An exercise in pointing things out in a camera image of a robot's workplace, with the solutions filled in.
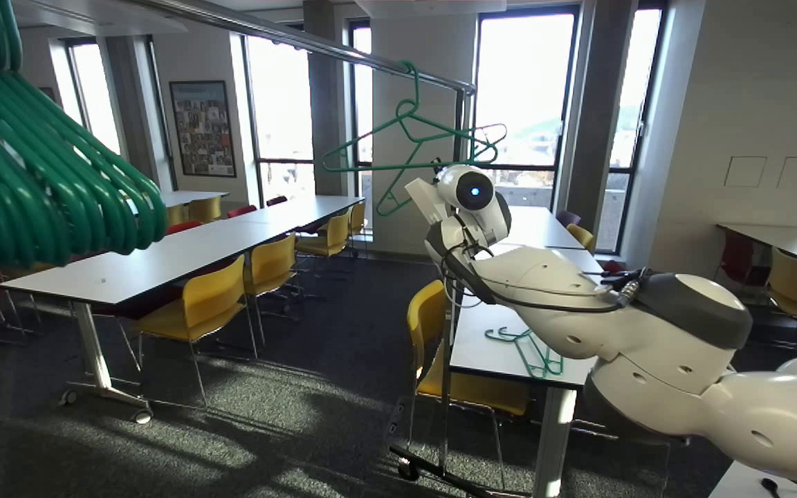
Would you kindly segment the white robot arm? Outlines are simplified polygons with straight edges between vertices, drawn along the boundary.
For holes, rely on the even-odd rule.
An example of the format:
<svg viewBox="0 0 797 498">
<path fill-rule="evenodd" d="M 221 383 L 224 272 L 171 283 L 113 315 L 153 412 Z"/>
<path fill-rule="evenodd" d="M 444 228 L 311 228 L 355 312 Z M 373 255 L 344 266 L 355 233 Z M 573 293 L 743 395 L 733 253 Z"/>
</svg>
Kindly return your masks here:
<svg viewBox="0 0 797 498">
<path fill-rule="evenodd" d="M 406 195 L 426 218 L 431 260 L 481 302 L 516 309 L 553 351 L 590 359 L 588 385 L 621 419 L 704 437 L 797 482 L 797 356 L 775 370 L 736 370 L 754 315 L 727 287 L 669 272 L 606 287 L 550 250 L 507 246 L 512 211 L 467 163 L 415 178 Z"/>
</svg>

